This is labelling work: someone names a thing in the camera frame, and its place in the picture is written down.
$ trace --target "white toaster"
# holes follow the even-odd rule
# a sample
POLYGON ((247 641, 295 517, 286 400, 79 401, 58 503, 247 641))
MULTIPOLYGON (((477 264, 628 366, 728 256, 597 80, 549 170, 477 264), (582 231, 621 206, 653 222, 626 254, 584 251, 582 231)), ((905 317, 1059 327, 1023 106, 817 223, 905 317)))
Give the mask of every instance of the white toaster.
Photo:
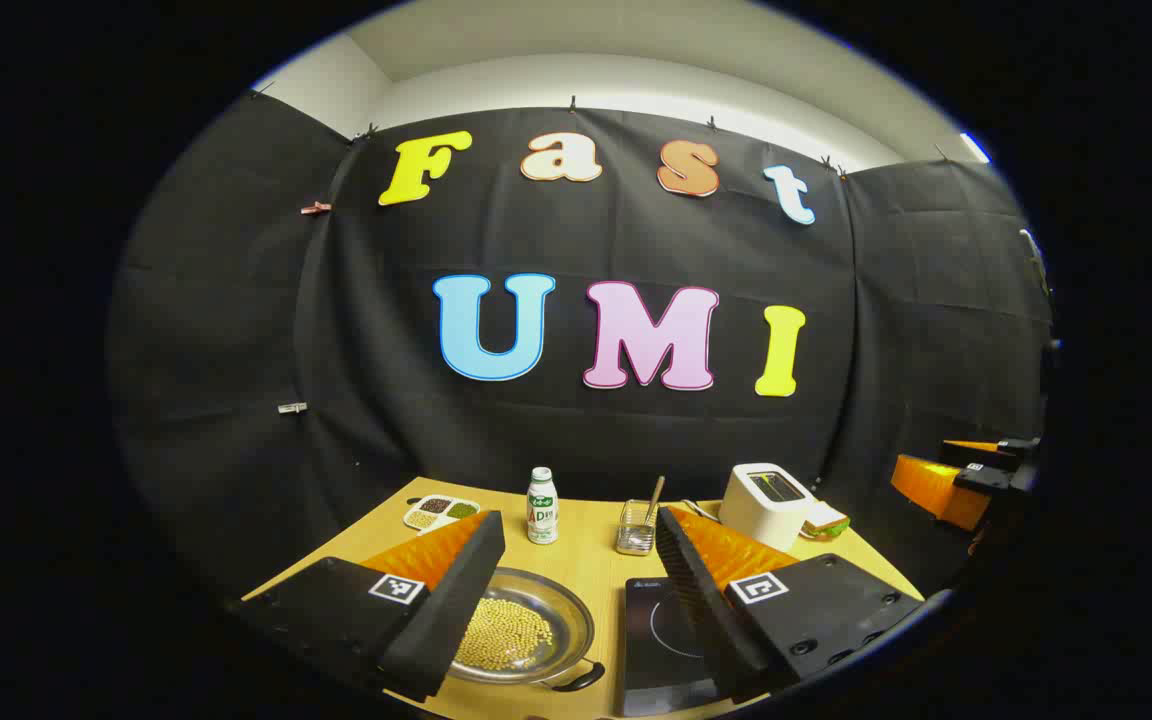
POLYGON ((718 518, 723 525, 782 552, 799 538, 814 497, 771 462, 735 465, 718 518))

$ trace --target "pan handle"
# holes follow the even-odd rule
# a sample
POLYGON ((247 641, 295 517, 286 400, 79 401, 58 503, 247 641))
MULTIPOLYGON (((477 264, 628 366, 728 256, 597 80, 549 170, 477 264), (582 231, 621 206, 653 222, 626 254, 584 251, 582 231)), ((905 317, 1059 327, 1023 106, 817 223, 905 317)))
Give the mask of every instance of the pan handle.
POLYGON ((585 673, 584 675, 581 675, 579 679, 573 680, 573 682, 567 683, 566 685, 558 685, 558 687, 550 685, 550 689, 552 689, 552 691, 556 694, 570 694, 570 692, 582 691, 582 689, 589 688, 593 683, 598 682, 598 679, 601 679, 602 674, 607 673, 607 667, 604 667, 602 662, 594 662, 593 660, 588 659, 588 657, 584 657, 584 659, 582 660, 584 660, 585 662, 591 662, 594 666, 593 669, 591 669, 589 673, 585 673))

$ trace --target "blue letter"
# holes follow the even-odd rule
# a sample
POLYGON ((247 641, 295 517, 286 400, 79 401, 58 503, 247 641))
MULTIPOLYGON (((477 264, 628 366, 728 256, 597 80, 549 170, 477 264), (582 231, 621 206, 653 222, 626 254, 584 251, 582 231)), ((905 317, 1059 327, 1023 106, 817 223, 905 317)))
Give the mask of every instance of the blue letter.
POLYGON ((434 282, 442 302, 439 343, 444 361, 457 373, 476 381, 511 381, 540 361, 545 341, 545 296, 558 287, 554 278, 536 273, 509 275, 503 288, 513 293, 517 306, 513 348, 488 353, 479 343, 479 300, 492 283, 483 275, 447 275, 434 282))
POLYGON ((803 200, 799 200, 799 192, 808 191, 808 183, 794 176, 794 170, 785 165, 772 165, 763 170, 763 176, 772 181, 776 187, 776 198, 781 200, 781 210, 796 223, 811 225, 814 222, 812 210, 804 209, 803 200))

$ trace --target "wire basket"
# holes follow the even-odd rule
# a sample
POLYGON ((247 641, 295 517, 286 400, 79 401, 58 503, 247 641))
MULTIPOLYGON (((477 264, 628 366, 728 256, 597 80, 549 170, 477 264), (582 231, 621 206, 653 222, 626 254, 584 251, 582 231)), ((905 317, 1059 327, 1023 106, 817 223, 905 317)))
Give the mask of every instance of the wire basket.
POLYGON ((616 552, 626 555, 650 555, 655 544, 655 516, 660 506, 652 510, 646 500, 626 500, 621 509, 621 523, 616 528, 616 552))

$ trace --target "metal pan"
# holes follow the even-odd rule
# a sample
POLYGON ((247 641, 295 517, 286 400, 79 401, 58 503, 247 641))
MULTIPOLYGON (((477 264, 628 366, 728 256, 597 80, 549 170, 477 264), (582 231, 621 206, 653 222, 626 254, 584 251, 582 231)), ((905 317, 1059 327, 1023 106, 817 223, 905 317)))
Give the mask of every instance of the metal pan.
POLYGON ((447 670, 448 675, 494 685, 540 683, 559 692, 589 688, 602 677, 605 673, 602 662, 585 659, 585 653, 594 643, 594 619, 570 589, 526 570, 497 568, 483 597, 509 600, 538 612, 545 621, 548 621, 553 642, 541 643, 530 657, 520 659, 515 662, 515 667, 506 667, 502 670, 484 670, 483 667, 462 665, 453 660, 452 667, 447 670), (593 665, 593 669, 563 685, 554 687, 547 682, 570 670, 582 659, 593 665))

